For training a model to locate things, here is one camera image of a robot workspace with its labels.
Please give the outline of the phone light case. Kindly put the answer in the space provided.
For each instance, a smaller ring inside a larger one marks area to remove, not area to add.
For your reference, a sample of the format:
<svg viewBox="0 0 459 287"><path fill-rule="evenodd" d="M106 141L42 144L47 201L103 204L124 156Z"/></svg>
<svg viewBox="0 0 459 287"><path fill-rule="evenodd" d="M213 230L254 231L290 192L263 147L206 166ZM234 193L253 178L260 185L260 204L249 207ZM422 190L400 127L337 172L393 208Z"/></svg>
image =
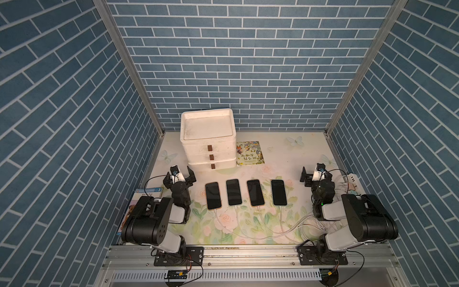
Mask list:
<svg viewBox="0 0 459 287"><path fill-rule="evenodd" d="M288 204L283 180L273 179L271 181L271 192L273 197L273 205L286 206Z"/></svg>
<svg viewBox="0 0 459 287"><path fill-rule="evenodd" d="M240 184L238 179L230 179L226 182L228 204L238 206L242 204Z"/></svg>

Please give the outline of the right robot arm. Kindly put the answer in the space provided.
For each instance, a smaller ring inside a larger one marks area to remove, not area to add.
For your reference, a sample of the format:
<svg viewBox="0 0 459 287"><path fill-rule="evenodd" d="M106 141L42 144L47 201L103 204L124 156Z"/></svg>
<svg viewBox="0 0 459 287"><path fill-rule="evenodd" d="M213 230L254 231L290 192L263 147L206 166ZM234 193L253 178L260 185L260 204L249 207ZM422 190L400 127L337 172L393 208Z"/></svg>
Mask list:
<svg viewBox="0 0 459 287"><path fill-rule="evenodd" d="M318 256L398 238L398 225L377 196L345 193L341 195L341 200L335 201L332 173L323 163L318 163L313 173L307 173L303 168L300 182L311 188L315 219L323 222L347 221L347 226L320 236L314 244Z"/></svg>

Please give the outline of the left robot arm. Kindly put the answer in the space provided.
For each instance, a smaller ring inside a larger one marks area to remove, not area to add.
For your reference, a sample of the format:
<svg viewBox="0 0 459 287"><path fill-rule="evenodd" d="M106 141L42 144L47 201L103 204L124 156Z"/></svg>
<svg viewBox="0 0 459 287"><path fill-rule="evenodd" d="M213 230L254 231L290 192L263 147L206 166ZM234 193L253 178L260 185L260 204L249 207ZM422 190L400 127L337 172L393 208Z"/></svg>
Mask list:
<svg viewBox="0 0 459 287"><path fill-rule="evenodd" d="M121 228L124 243L150 246L167 256L189 259L183 236L168 231L169 224L186 224L191 213L189 188L195 183L194 171L188 167L185 177L175 165L162 175L163 185L172 192L170 197L154 197L143 187L141 196Z"/></svg>

